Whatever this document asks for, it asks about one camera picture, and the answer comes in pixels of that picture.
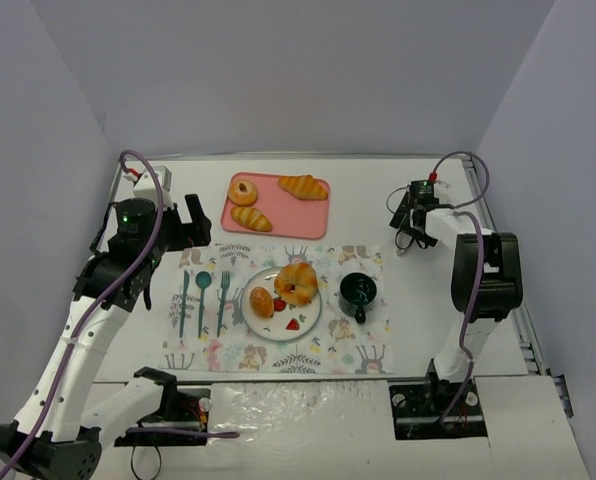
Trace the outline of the sesame bun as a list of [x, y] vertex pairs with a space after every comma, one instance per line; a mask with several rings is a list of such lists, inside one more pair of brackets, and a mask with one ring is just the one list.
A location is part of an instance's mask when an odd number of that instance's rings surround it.
[[269, 319], [274, 314], [274, 301], [271, 293], [264, 287], [254, 287], [249, 295], [249, 304], [260, 318]]

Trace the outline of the large curled croissant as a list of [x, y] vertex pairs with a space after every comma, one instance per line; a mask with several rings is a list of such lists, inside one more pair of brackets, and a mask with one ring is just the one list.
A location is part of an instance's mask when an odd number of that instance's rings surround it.
[[314, 268], [304, 262], [284, 266], [274, 280], [274, 291], [287, 304], [307, 305], [318, 293]]

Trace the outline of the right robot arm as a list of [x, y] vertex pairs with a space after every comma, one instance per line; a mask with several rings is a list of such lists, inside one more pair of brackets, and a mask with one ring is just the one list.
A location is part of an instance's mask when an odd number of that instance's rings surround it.
[[457, 319], [430, 367], [438, 381], [460, 385], [471, 379], [497, 326], [522, 303], [518, 238], [486, 229], [474, 214], [440, 200], [430, 179], [406, 188], [390, 226], [423, 248], [453, 253], [450, 297]]

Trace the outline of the teal knife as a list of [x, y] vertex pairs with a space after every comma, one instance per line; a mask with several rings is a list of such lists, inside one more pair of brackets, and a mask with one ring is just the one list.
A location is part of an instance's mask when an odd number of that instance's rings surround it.
[[183, 271], [183, 283], [182, 289], [180, 294], [180, 315], [179, 315], [179, 339], [180, 342], [183, 342], [184, 337], [184, 327], [185, 327], [185, 319], [186, 319], [186, 306], [187, 306], [187, 293], [190, 284], [190, 275], [189, 272], [184, 270]]

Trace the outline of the teal spoon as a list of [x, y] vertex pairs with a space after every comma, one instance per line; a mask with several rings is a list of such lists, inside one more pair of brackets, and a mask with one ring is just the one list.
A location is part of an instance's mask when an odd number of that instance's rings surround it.
[[204, 320], [205, 293], [212, 284], [212, 276], [207, 271], [200, 271], [195, 277], [195, 283], [199, 289], [197, 336], [198, 338], [201, 338]]

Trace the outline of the striped croissant at tray front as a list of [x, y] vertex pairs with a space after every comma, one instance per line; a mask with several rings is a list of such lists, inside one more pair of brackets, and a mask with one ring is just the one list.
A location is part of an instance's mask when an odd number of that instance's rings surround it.
[[234, 206], [230, 210], [232, 220], [239, 226], [255, 232], [271, 232], [271, 221], [257, 208]]

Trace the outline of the striped croissant at tray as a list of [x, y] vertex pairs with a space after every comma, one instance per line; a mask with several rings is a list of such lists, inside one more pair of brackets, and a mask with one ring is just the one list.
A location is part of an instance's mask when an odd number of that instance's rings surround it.
[[322, 201], [328, 199], [327, 190], [312, 176], [281, 176], [277, 185], [299, 200]]
[[271, 232], [271, 221], [257, 208], [234, 206], [230, 210], [232, 220], [239, 226], [255, 232]]

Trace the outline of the teal fork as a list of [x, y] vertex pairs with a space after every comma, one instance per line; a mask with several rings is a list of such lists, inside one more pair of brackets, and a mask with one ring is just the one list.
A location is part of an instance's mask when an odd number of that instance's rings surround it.
[[217, 338], [220, 337], [221, 331], [222, 331], [226, 295], [230, 288], [230, 283], [231, 283], [231, 273], [229, 271], [223, 271], [221, 273], [221, 280], [220, 280], [220, 297], [219, 297], [219, 309], [218, 309], [218, 315], [217, 315], [217, 329], [216, 329], [216, 337]]

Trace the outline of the patterned animal placemat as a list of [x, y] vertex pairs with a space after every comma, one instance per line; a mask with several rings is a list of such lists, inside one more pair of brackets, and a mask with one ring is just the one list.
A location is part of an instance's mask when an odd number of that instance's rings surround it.
[[[318, 323], [292, 342], [271, 342], [253, 334], [245, 325], [240, 300], [247, 281], [269, 268], [280, 270], [291, 263], [310, 264], [317, 275], [322, 311]], [[179, 339], [180, 294], [183, 271], [190, 275], [183, 342]], [[200, 271], [212, 276], [205, 293], [203, 331], [197, 336]], [[216, 337], [221, 273], [231, 273], [222, 331]], [[173, 297], [166, 321], [163, 358], [168, 370], [220, 373], [354, 375], [390, 374], [390, 315], [379, 292], [359, 325], [338, 306], [339, 284], [344, 276], [361, 272], [378, 288], [384, 286], [383, 257], [370, 245], [253, 246], [216, 244], [183, 252], [175, 275]]]

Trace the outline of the striped croissant at tray back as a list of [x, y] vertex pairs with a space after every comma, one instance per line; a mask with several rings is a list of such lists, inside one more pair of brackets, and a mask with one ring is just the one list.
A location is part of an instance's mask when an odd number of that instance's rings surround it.
[[281, 176], [277, 185], [299, 200], [322, 201], [328, 199], [327, 190], [312, 176]]

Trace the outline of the dark green mug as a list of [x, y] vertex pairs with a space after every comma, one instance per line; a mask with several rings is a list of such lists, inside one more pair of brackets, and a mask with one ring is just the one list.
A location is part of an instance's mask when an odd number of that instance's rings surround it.
[[376, 297], [376, 282], [364, 273], [349, 273], [339, 284], [338, 306], [345, 315], [353, 317], [359, 325], [366, 323], [367, 312]]

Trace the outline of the white plate with blue rim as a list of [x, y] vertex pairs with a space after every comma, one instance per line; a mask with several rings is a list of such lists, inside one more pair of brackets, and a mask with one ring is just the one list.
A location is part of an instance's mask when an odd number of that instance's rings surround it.
[[[319, 321], [322, 299], [319, 292], [309, 303], [295, 306], [274, 291], [274, 281], [280, 268], [269, 268], [253, 275], [245, 284], [240, 300], [245, 325], [255, 335], [271, 342], [292, 342], [306, 335]], [[272, 314], [261, 316], [252, 306], [251, 294], [265, 290], [271, 297]]]

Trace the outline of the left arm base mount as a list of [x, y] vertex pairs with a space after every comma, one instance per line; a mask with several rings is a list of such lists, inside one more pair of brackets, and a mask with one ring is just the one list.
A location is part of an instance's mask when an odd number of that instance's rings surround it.
[[[156, 412], [139, 421], [136, 428], [171, 428], [207, 432], [211, 390], [209, 388], [182, 389], [164, 412]], [[158, 432], [127, 433], [119, 437], [114, 447], [195, 447], [205, 446], [207, 439]]]

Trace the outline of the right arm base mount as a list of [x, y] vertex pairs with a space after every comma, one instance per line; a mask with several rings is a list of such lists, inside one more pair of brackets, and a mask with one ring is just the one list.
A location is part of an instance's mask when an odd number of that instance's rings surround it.
[[454, 440], [488, 436], [478, 390], [434, 375], [421, 381], [389, 383], [392, 426], [398, 441]]

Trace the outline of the aluminium rail at table edge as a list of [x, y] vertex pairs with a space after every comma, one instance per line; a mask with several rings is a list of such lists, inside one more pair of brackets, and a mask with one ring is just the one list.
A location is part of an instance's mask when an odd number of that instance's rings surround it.
[[[472, 193], [474, 195], [481, 195], [481, 199], [476, 202], [475, 207], [478, 210], [484, 225], [489, 229], [496, 230], [496, 223], [489, 209], [487, 200], [484, 198], [484, 183], [478, 176], [479, 170], [484, 170], [482, 163], [476, 159], [476, 156], [473, 153], [462, 154], [461, 158]], [[536, 330], [525, 304], [522, 304], [512, 314], [512, 321], [528, 373], [545, 376], [552, 380], [565, 416], [568, 421], [571, 421], [574, 417], [574, 411], [565, 377], [563, 375], [554, 375], [552, 373], [543, 354]]]

